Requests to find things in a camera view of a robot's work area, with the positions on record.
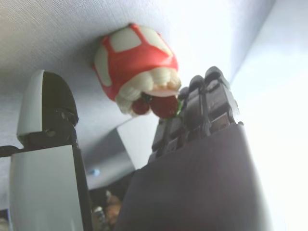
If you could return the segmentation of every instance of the textured ceiling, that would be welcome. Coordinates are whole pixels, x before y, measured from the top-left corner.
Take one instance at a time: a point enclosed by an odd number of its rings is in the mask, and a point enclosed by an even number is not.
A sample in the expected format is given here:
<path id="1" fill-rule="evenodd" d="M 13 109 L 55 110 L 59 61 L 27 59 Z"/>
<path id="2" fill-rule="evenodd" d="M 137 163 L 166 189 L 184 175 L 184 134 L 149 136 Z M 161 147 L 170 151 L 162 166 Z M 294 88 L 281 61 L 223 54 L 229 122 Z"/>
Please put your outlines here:
<path id="1" fill-rule="evenodd" d="M 274 0 L 3 0 L 0 1 L 0 146 L 15 137 L 20 103 L 31 74 L 46 69 L 69 84 L 79 113 L 85 156 L 122 115 L 101 90 L 90 65 L 104 34 L 130 22 L 159 31 L 178 57 L 188 84 L 211 65 L 235 73 Z M 0 208 L 6 201 L 9 160 L 0 160 Z"/>

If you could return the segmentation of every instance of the cherry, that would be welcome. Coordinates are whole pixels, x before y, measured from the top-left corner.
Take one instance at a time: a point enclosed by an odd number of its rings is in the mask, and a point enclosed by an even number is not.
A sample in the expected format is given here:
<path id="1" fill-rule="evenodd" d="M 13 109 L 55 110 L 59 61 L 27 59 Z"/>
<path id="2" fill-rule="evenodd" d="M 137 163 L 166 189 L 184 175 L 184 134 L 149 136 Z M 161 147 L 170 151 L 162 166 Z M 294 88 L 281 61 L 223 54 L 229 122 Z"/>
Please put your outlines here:
<path id="1" fill-rule="evenodd" d="M 148 112 L 148 110 L 150 109 L 150 106 L 142 98 L 139 98 L 133 102 L 131 108 L 133 109 L 134 113 L 136 113 L 137 115 L 144 115 L 145 113 Z"/>
<path id="2" fill-rule="evenodd" d="M 163 119 L 175 116 L 179 106 L 179 102 L 175 96 L 153 96 L 149 104 L 154 114 Z"/>

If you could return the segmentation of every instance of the toy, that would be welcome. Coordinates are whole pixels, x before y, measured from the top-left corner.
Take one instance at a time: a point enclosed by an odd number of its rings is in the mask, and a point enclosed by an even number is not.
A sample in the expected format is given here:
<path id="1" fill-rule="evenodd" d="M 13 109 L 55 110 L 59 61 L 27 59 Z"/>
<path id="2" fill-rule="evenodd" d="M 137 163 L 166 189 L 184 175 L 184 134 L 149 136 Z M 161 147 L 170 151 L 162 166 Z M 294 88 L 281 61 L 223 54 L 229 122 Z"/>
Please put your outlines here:
<path id="1" fill-rule="evenodd" d="M 144 115 L 152 109 L 168 118 L 178 111 L 178 62 L 154 30 L 131 24 L 105 36 L 93 68 L 122 113 Z"/>

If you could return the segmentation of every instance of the gray surface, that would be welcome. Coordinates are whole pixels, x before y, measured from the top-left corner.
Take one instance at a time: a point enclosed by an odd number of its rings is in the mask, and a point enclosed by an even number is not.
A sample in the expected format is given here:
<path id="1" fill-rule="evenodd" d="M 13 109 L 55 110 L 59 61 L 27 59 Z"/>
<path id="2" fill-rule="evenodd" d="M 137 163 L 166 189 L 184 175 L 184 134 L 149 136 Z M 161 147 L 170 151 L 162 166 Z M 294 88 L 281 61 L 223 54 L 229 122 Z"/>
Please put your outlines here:
<path id="1" fill-rule="evenodd" d="M 159 31 L 175 51 L 184 85 L 211 65 L 235 73 L 274 0 L 6 0 L 0 1 L 0 145 L 21 147 L 15 138 L 21 98 L 39 68 L 69 84 L 80 117 L 83 154 L 129 119 L 107 100 L 90 68 L 102 35 L 129 22 Z M 8 173 L 7 160 L 0 169 Z M 7 174 L 0 177 L 0 198 Z"/>

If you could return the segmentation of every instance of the white patch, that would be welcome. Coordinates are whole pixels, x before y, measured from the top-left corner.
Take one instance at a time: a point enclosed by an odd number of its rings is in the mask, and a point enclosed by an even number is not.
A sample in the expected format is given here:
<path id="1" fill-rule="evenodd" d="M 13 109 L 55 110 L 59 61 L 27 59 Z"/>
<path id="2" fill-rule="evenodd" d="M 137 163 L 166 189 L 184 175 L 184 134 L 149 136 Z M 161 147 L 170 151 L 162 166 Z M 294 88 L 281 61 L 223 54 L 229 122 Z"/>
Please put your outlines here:
<path id="1" fill-rule="evenodd" d="M 96 56 L 94 58 L 94 65 L 102 83 L 107 87 L 111 86 L 112 81 L 110 79 L 108 71 L 108 52 L 103 45 L 96 53 Z"/>
<path id="2" fill-rule="evenodd" d="M 152 45 L 166 52 L 168 55 L 172 56 L 172 51 L 166 45 L 166 43 L 162 40 L 162 38 L 158 35 L 158 33 L 148 27 L 140 26 L 140 31 L 145 37 L 145 39 Z"/>
<path id="3" fill-rule="evenodd" d="M 136 33 L 129 27 L 121 29 L 109 37 L 110 44 L 115 52 L 130 50 L 141 44 Z"/>

